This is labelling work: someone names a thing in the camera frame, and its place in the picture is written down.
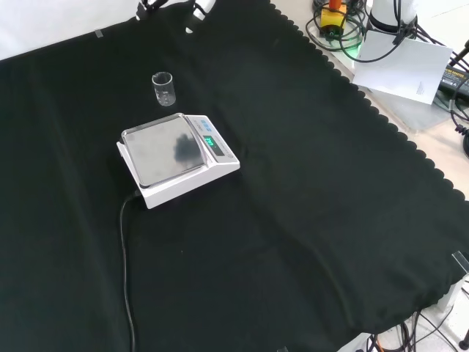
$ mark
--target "stainless steel weighing plate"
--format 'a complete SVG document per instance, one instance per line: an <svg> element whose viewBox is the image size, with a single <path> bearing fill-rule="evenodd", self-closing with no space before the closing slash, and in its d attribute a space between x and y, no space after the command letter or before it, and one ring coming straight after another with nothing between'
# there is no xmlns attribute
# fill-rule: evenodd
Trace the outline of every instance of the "stainless steel weighing plate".
<svg viewBox="0 0 469 352"><path fill-rule="evenodd" d="M150 187L205 165L202 143L182 114L122 132L142 187Z"/></svg>

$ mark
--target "table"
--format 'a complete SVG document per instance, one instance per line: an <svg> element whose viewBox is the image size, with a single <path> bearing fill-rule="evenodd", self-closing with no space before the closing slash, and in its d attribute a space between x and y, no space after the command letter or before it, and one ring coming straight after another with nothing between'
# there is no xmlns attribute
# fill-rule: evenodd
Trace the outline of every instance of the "table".
<svg viewBox="0 0 469 352"><path fill-rule="evenodd" d="M282 14L292 20L304 35L306 35L305 25L312 17L311 0L272 0L272 3L274 3ZM459 20L448 13L443 15L443 17L426 18L421 21L422 26L431 35L439 34L435 32L437 29L441 28L443 35L439 35L438 37L444 37L445 39L448 38L446 43L452 45L456 52L464 46L464 43L467 40L467 38L464 39L464 36L467 33L462 31L459 36L451 36L451 34L455 32L452 29L459 27L464 28L462 21L464 18L467 18L464 13L469 14L469 6L465 6L457 11L460 13ZM448 21L454 21L455 19L457 22L451 27L442 25L443 23L448 23ZM347 59L344 54L332 54L327 51L322 51L322 53L326 55L332 63L334 63L336 69L340 70L343 76L348 77L350 80L352 79L353 75L350 70L350 60ZM454 131L454 123L449 119L449 115L445 122L436 125L427 131L418 131L418 133L415 133L415 131L411 131L407 128L406 125L399 120L396 113L386 106L386 101L380 99L380 97L384 96L384 93L380 93L376 96L368 89L361 90L366 93L366 97L370 99L373 106L380 110L381 114L388 117L401 132L406 133L409 140L416 143L417 148L423 150L426 153L427 158L430 158L435 162L435 167L443 171L445 178L454 184L455 189L461 191L465 195L466 199L469 199L469 183L467 182L469 175L469 158L464 154L462 149L462 137ZM396 98L397 105L399 105L399 101L402 102L403 100L407 100L399 97ZM436 106L424 106L425 104L415 103L412 101L410 101L409 104L420 105L419 108L423 109L421 114L425 111L429 114L442 113L441 109Z"/></svg>
<svg viewBox="0 0 469 352"><path fill-rule="evenodd" d="M135 186L115 143L177 110L210 116L242 166L154 211L128 208L143 351L336 351L460 278L462 198L267 0L221 1L191 39L174 25L186 10L1 66L8 351L125 350L116 216ZM174 74L170 109L155 102L156 70Z"/></svg>

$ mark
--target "green digital display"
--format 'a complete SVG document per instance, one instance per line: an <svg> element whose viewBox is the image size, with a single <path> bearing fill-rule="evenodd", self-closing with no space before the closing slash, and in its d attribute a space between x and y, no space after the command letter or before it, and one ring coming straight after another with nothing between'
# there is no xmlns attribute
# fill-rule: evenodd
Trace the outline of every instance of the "green digital display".
<svg viewBox="0 0 469 352"><path fill-rule="evenodd" d="M218 146L217 142L211 136L204 136L205 142L210 147L210 149L214 152L216 156L225 156L221 151L220 147Z"/></svg>

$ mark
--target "digital scale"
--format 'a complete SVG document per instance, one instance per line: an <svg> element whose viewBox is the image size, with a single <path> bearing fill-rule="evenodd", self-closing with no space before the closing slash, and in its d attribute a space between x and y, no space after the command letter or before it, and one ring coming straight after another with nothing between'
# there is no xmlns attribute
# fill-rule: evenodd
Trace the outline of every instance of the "digital scale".
<svg viewBox="0 0 469 352"><path fill-rule="evenodd" d="M125 130L117 147L149 209L240 168L202 115L174 114Z"/></svg>

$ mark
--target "wire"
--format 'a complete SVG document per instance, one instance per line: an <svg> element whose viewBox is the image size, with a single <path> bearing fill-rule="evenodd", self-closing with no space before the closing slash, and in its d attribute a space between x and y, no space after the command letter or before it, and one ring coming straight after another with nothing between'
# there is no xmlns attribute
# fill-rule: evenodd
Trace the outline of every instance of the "wire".
<svg viewBox="0 0 469 352"><path fill-rule="evenodd" d="M124 236L124 231L122 228L122 223L123 223L123 218L124 218L124 209L125 205L140 196L139 191L135 191L132 193L130 196L125 198L124 202L122 203L122 207L120 208L120 214L119 214L119 231L120 231L120 242L122 246L122 264L123 264L123 286L124 286L124 301L125 301L125 311L127 313L127 321L129 324L129 330L130 330L130 351L131 352L136 352L136 338L135 338L135 326L133 325L133 312L132 312L132 307L129 303L129 295L128 295L128 264L127 264L127 256L128 256L128 251L127 251L127 246L126 244L126 238Z"/></svg>
<svg viewBox="0 0 469 352"><path fill-rule="evenodd" d="M422 36L424 36L426 39L430 40L433 44L438 44L441 46L446 46L443 43L439 42L438 40L432 38L420 25L417 24L417 31L420 33ZM451 55L457 56L458 54L456 52L452 52ZM464 71L469 72L469 63L465 61L463 58L460 59L459 62L455 61L452 57L450 57L450 60L455 64L460 66Z"/></svg>
<svg viewBox="0 0 469 352"><path fill-rule="evenodd" d="M429 332L428 334L426 334L424 337L418 339L414 344L413 346L415 346L417 343L419 343L420 341L426 339L428 336L430 336L431 334L434 334L442 325L443 323L446 321L446 319L449 317L449 315L451 314L451 312L453 312L453 308L454 306L451 307L451 309L449 310L448 314L443 318L443 320L440 322L440 324L438 326L435 326L435 330Z"/></svg>
<svg viewBox="0 0 469 352"><path fill-rule="evenodd" d="M436 325L435 325L434 323L432 323L425 315L422 314L421 316L422 316L423 319L425 319L426 321L428 321L431 326L433 326L433 327L435 328L435 330L434 330L433 332L438 331L438 332L440 333L440 335L443 337L443 339L445 339L446 342L453 348L453 350L455 350L456 352L459 352L459 351L454 347L454 345L451 343L451 341L448 340L448 338L445 336L445 334L440 331L440 326L441 326L441 324L443 324L443 322L440 324L440 326L436 326Z"/></svg>
<svg viewBox="0 0 469 352"><path fill-rule="evenodd" d="M454 118L454 116L458 116L458 118L460 118L461 120L466 120L466 116L467 114L465 112L462 111L462 113L464 114L464 116L462 116L461 114L458 114L457 112L455 112L454 110L454 105L456 104L456 99L457 99L457 93L459 92L459 90L461 89L461 87L467 82L469 81L469 76L464 80L464 81L461 81L461 83L457 86L457 88L454 90L454 93L453 93L453 96L451 97L450 101L449 101L449 113L451 115L451 119L453 120L454 124L456 125L456 132L458 133L461 133L463 136L466 136L469 134L469 129L467 129L466 127L464 127L463 125L459 124L456 122L456 119Z"/></svg>
<svg viewBox="0 0 469 352"><path fill-rule="evenodd" d="M352 0L352 1L349 1L348 4L350 6L349 7L350 11L347 14L340 10L335 10L335 9L331 9L330 7L327 7L329 3L326 1L319 1L319 0L313 1L313 13L314 14L313 14L313 18L310 21L308 21L308 23L306 24L306 34L315 45L327 51L331 51L331 52L337 52L337 51L342 50L341 48L334 48L332 46L326 46L324 43L321 43L319 40L317 40L309 31L309 25L312 22L314 22L320 34L323 35L329 43L331 43L333 40L338 40L339 38L341 38L343 41L353 41L353 40L358 39L357 43L346 46L345 50L354 49L360 46L361 36L363 35L364 29L365 29L365 25L363 22L365 21L366 14L362 10L363 7L365 6L365 3L364 3L364 0ZM327 30L322 28L319 23L317 23L317 19L318 17L320 17L323 10L329 10L330 12L339 13L343 16L347 16L347 21L349 23L353 23L354 26L352 26L352 29L348 33L345 33L345 34L334 34L334 33L328 32ZM349 35L351 35L354 32L356 32L356 35L354 35L353 37L347 38Z"/></svg>
<svg viewBox="0 0 469 352"><path fill-rule="evenodd" d="M396 0L394 0L394 15L396 16L396 20L397 20L397 23L398 23L398 25L397 25L398 33L397 33L396 39L393 42L394 47L390 51L388 51L386 54L384 54L384 55L382 55L382 56L380 56L376 59L372 59L372 60L356 59L355 57L351 56L349 53L347 53L345 51L342 40L341 40L341 38L339 38L339 45L340 45L343 53L345 54L345 56L348 57L349 59L351 59L352 61L367 64L367 63L380 61L380 60L386 58L387 56L391 55L402 44L402 42L406 38L407 34L410 34L411 32L414 32L413 26L414 26L415 21L409 23L408 25L405 26L405 28L403 30L401 30L402 29L401 28L401 8L402 8L401 0L397 0L397 3L396 3ZM341 23L340 27L343 27L343 25L345 23L345 18L346 17L344 16L344 18L342 19L342 23Z"/></svg>
<svg viewBox="0 0 469 352"><path fill-rule="evenodd" d="M469 115L464 111L464 109L460 106L460 104L458 103L458 100L454 101L454 105L458 108L458 110L460 110L462 112L462 114L465 116L465 119L463 119L464 121L468 121L469 122Z"/></svg>
<svg viewBox="0 0 469 352"><path fill-rule="evenodd" d="M411 351L411 346L412 346L412 340L415 341L416 339L416 330L417 330L417 322L418 322L418 317L421 315L421 311L418 311L416 313L415 320L413 322L413 327L412 327L412 334L409 335L409 328L407 327L406 323L401 323L401 335L402 335L402 345L394 350L389 350L387 348L383 348L383 352L405 352L405 349L408 348L409 351Z"/></svg>
<svg viewBox="0 0 469 352"><path fill-rule="evenodd" d="M378 336L376 336L376 342L378 344L378 347L380 348L380 352L384 352L383 348L381 347L380 341L378 340Z"/></svg>

